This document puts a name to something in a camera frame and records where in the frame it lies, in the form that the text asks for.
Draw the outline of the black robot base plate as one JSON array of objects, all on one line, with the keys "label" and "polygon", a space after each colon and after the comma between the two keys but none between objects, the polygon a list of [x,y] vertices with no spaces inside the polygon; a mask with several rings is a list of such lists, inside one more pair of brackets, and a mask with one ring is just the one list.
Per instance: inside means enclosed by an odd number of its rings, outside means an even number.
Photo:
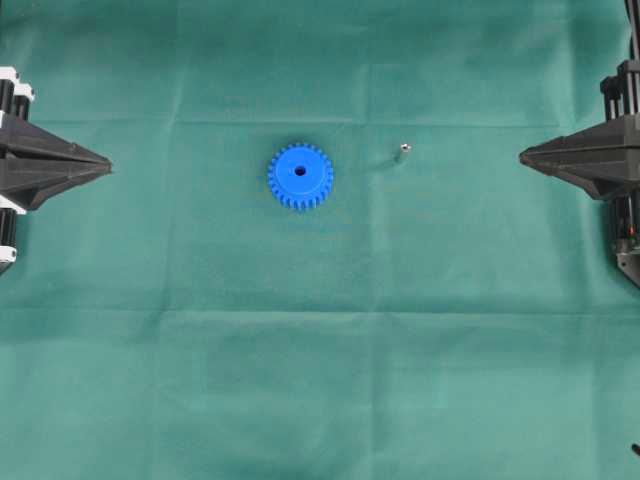
[{"label": "black robot base plate", "polygon": [[615,241],[617,268],[637,288],[640,287],[639,245],[633,239]]}]

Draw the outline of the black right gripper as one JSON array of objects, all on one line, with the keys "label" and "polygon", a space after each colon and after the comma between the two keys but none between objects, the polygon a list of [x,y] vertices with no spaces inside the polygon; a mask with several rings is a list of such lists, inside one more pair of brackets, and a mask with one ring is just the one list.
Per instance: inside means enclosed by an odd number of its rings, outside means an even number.
[{"label": "black right gripper", "polygon": [[600,83],[605,120],[594,127],[529,147],[520,162],[611,202],[617,238],[639,238],[639,60],[625,60]]}]

